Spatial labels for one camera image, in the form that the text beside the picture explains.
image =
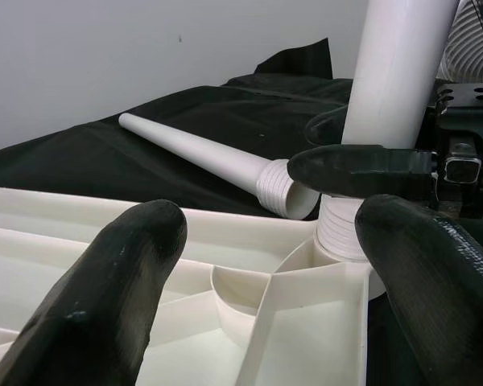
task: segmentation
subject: black cloth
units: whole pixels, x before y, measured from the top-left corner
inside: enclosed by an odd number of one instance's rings
[[[327,50],[327,40],[287,50],[253,75],[127,111],[270,159],[340,143],[352,81],[331,79]],[[124,130],[118,115],[0,150],[0,187],[275,216],[252,195]],[[369,303],[368,331],[368,385],[425,384],[386,295]]]

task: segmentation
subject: white pvc pipe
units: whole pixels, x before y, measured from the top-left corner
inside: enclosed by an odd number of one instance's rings
[[[342,143],[411,148],[458,0],[369,0]]]
[[[315,207],[319,194],[294,182],[287,160],[271,161],[158,122],[124,113],[120,125],[258,197],[266,209],[301,220]]]

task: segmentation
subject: white wall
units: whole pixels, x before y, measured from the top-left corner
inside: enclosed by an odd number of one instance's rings
[[[351,77],[366,0],[0,0],[0,148],[329,37]]]

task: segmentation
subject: white plastic tray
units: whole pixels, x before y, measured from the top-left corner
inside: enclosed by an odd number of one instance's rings
[[[0,188],[0,358],[45,293],[135,203]],[[137,385],[365,384],[362,263],[314,253],[316,222],[184,209]]]

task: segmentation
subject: white pipe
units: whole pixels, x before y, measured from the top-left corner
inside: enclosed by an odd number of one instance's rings
[[[319,194],[294,182],[287,160],[271,161],[215,141],[124,113],[120,125],[258,197],[274,213],[301,220],[315,207]]]
[[[411,148],[458,0],[369,0],[342,143]]]

